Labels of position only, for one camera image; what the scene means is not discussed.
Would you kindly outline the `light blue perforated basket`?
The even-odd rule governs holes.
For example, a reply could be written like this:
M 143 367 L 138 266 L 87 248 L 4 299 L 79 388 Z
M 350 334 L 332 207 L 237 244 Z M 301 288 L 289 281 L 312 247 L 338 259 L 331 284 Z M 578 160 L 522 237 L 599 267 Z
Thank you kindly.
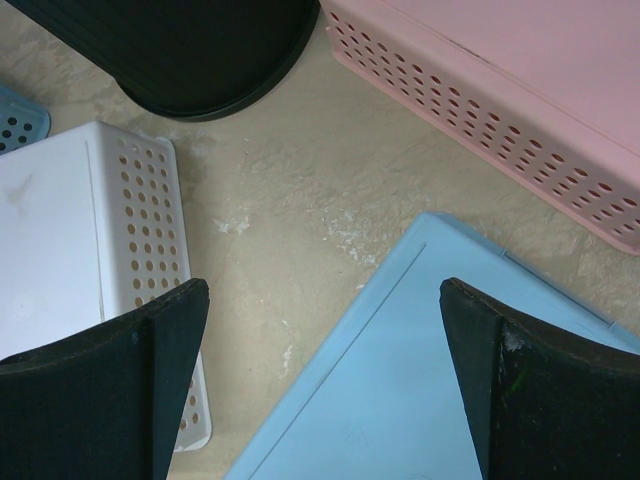
M 1 86 L 1 155 L 45 139 L 49 135 L 50 128 L 51 118 L 44 107 Z

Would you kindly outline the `blue basket nested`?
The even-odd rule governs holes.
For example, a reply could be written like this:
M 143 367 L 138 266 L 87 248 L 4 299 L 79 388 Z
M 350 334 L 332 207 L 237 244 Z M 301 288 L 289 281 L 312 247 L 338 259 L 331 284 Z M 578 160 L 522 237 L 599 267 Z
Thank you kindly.
M 455 217 L 419 215 L 228 471 L 231 479 L 477 479 L 440 285 L 457 277 L 590 340 L 638 338 Z

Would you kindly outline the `white perforated basket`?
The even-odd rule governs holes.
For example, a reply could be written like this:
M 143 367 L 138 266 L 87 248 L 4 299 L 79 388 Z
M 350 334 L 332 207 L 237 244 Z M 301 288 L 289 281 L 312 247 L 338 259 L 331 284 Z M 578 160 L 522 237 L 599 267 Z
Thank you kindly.
M 166 299 L 174 336 L 205 327 L 171 141 L 90 122 L 2 153 L 3 357 Z

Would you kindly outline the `large black ribbed bin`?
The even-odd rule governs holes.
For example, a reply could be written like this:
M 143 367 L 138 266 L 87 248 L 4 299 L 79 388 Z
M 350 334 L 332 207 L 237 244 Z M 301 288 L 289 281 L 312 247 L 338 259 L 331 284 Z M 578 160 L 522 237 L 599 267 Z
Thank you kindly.
M 274 89 L 303 53 L 317 1 L 15 1 L 143 109 L 204 122 Z

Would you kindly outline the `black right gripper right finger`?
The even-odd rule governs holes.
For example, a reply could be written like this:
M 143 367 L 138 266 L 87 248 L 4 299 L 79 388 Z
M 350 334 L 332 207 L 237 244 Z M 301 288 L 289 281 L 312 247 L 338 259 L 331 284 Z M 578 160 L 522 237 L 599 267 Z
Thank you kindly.
M 638 478 L 638 355 L 457 278 L 440 310 L 483 478 Z

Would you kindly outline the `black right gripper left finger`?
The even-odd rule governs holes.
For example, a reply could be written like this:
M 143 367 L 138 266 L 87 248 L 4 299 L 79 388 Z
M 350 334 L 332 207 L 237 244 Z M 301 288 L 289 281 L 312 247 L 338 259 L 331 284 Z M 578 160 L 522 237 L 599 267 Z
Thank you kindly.
M 191 279 L 2 360 L 2 478 L 166 478 L 208 309 Z

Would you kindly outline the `pink perforated basket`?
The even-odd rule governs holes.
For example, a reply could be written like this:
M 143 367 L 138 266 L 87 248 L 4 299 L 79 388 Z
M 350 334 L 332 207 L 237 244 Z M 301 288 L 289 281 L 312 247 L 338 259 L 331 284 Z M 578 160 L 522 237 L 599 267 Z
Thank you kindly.
M 615 248 L 639 251 L 635 1 L 325 1 L 335 58 Z

